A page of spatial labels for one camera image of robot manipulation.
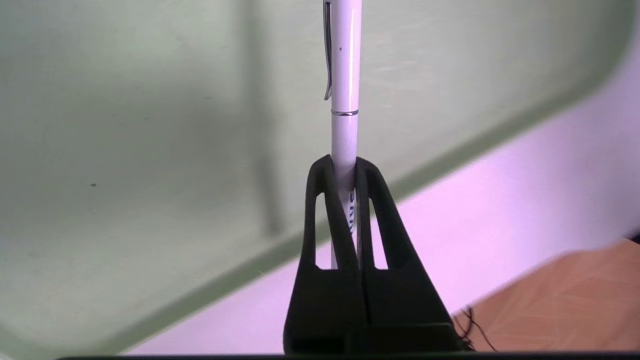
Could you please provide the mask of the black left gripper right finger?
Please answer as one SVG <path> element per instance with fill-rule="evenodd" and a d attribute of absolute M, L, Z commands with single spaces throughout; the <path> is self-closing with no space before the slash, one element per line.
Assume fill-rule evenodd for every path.
<path fill-rule="evenodd" d="M 450 314 L 414 248 L 381 171 L 358 158 L 358 258 L 366 326 L 362 353 L 455 353 L 462 350 Z"/>

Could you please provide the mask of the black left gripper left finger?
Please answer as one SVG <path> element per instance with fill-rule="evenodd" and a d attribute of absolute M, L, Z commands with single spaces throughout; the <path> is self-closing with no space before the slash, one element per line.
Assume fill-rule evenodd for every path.
<path fill-rule="evenodd" d="M 324 196 L 336 269 L 316 264 L 316 203 Z M 367 324 L 361 270 L 330 155 L 315 161 L 305 193 L 302 250 L 283 329 L 285 354 L 354 354 Z"/>

